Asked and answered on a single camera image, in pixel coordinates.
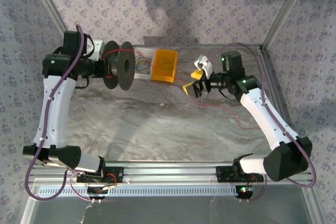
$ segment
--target white robotic arm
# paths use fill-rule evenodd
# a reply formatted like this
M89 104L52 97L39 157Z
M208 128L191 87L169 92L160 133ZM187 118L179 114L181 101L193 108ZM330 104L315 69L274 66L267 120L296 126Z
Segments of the white robotic arm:
M85 88L76 87L79 76L87 80L87 85L89 77L94 77L102 78L109 89L114 89L118 84L123 90L129 89L134 78L135 57L129 42L125 42L119 48L116 42L109 41L103 52L105 58L99 58L102 41L93 41L89 35L83 35L84 47L87 50L81 52L77 61L74 61L74 55L80 51L81 38L80 33L72 31L65 32L62 47L44 58L42 71L45 77L44 100L39 127L33 145L24 146L23 154L43 165L62 166L85 172L87 175L85 179L88 182L108 182L111 178L106 179L109 170L105 166L103 157L84 153L79 146L67 145L70 99L75 88ZM92 48L88 54L90 45L87 45L87 39L91 40ZM130 70L125 69L125 65L128 65ZM44 118L45 114L48 114L48 120Z
M198 70L203 70L203 75L199 80L185 85L185 92L198 98L211 89L227 89L249 111L265 134L271 153L267 157L247 154L236 158L233 164L236 177L244 174L265 174L272 180L279 181L305 171L308 162L292 140L308 156L312 149L311 141L307 137L300 138L287 125L265 94L263 99L260 83L254 76L245 75L241 60L237 51L226 52L222 54L223 72L214 73L208 59L201 56L195 61L195 66Z

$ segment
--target white bracket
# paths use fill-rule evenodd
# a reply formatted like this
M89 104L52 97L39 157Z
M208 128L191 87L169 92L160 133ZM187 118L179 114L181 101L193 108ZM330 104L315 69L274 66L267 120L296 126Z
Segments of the white bracket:
M213 73L212 64L208 61L208 58L204 55L201 55L195 62L194 65L198 70L203 70L205 72L206 78L210 78L210 74Z
M296 133L291 127L289 127L287 123L282 119L282 117L279 115L273 105L269 102L266 94L265 100L265 103L268 104L274 116L284 126L287 132L294 139L296 139L298 133ZM273 121L272 117L263 106L263 103L261 101L260 88L249 90L247 94L243 94L240 103L248 110L248 112L250 112L250 114L260 126L262 132L265 134L271 150L274 150L276 147L278 147L281 142L284 142L285 144L291 143L291 140L287 136L283 135L281 128Z
M103 41L102 40L93 40L93 43L95 44L95 51L93 54L89 57L90 60L98 61L99 56L102 53L103 48ZM87 43L87 53L89 54L93 49L93 45L90 40L88 40Z

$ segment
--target marble surface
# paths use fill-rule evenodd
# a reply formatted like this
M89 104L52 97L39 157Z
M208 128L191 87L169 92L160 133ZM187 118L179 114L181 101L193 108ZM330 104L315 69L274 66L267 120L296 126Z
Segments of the marble surface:
M193 61L211 55L216 47L176 48L179 61L176 77L193 79ZM257 62L246 49L242 54L246 74L260 79ZM221 71L221 61L212 60ZM214 90L200 101L228 107L242 127L258 126L237 101L229 101ZM261 130L241 130L233 115L219 107L198 106L185 95L182 84L135 79L129 91L109 90L102 80L93 80L76 90L68 118L69 145L107 160L232 161L247 153L268 154Z

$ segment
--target orange plastic box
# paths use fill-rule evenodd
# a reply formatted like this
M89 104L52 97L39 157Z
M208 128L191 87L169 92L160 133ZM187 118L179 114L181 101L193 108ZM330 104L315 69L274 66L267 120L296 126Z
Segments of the orange plastic box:
M174 82L178 56L177 51L157 49L154 57L152 80Z

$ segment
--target purple cable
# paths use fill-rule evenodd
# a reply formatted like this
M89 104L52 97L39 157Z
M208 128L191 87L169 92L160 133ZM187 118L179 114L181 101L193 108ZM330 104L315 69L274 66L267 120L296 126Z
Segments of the purple cable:
M92 201L92 199L89 199L89 198L85 198L85 197L83 197L83 196L81 196L75 189L74 189L74 187L73 187L73 185L72 185L72 178L75 176L75 175L77 175L77 174L79 174L79 172L74 172L74 174L72 174L72 176L70 177L70 187L71 187L71 189L72 189L72 191L79 197L79 198L81 198L82 200L85 200L85 201Z
M265 80L265 72L263 69L263 66L259 63L258 58L256 57L256 55L253 53L253 51L250 49L250 47L248 47L247 45L243 44L243 43L230 43L230 44L226 44L224 45L220 50L216 51L213 55L211 55L208 59L208 61L210 61L215 55L217 55L218 53L222 52L225 48L229 47L229 46L243 46L245 47L256 59L257 64L258 64L258 68L261 74L261 100L262 103L264 104L268 114L270 115L270 117L273 119L273 121L275 122L275 124L282 130L283 134L285 134L293 143L294 145L299 149L299 151L302 153L302 155L304 156L304 158L307 160L309 168L311 170L312 173L312 182L308 185L303 185L300 183L297 183L296 181L287 178L289 181L291 181L293 184L303 187L303 188L310 188L313 187L316 183L317 180L317 176L316 176L316 170L315 167L312 163L312 161L310 160L308 154L304 151L304 149L300 146L300 144L296 141L296 139L294 139L287 131L286 129L282 126L282 124L279 122L279 120L276 118L276 116L273 114L272 110L269 108L268 104L265 103L266 99L265 99L265 84L266 84L266 80Z
M61 192L63 191L64 187L65 187L65 184L67 182L67 174L68 174L68 170L65 171L64 173L64 179L63 179L63 184L60 188L60 190L52 195L51 197L48 197L48 198L41 198L41 197L38 197L36 195L34 195L32 193L32 191L30 191L29 189L29 177L30 177L30 173L33 169L33 166L37 160L37 157L38 155L40 154L41 150L42 150L42 147L43 147L43 144L44 144L44 141L45 141L45 138L47 136L47 125L48 125L48 116L49 116L49 109L50 109L50 103L52 101L52 98L54 97L57 89L59 88L59 86L61 86L62 82L68 77L68 75L70 74L70 72L72 71L72 69L75 67L76 63L78 62L81 54L82 54L82 51L83 51L83 48L84 48L84 33L83 33L83 30L82 28L80 27L80 25L76 25L76 29L77 31L80 33L80 46L79 46L79 50L78 50L78 53L74 59L74 61L72 62L71 66L69 67L69 69L63 74L63 76L61 77L61 79L58 81L58 83L55 85L54 89L52 89L51 93L50 93L50 99L48 99L47 101L47 104L46 104L46 109L45 109L45 113L44 113L44 121L43 121L43 131L42 131L42 136L41 138L43 138L43 140L41 140L40 142L40 145L39 147L37 148L37 151L33 157L33 160L31 161L29 167L28 167L28 170L27 170L27 173L26 173L26 176L25 176L25 189L27 191L27 193L29 194L29 196L31 196L31 198L33 198L34 200L38 200L38 201L48 201L48 200L51 200L51 199L55 199L58 195L61 194Z

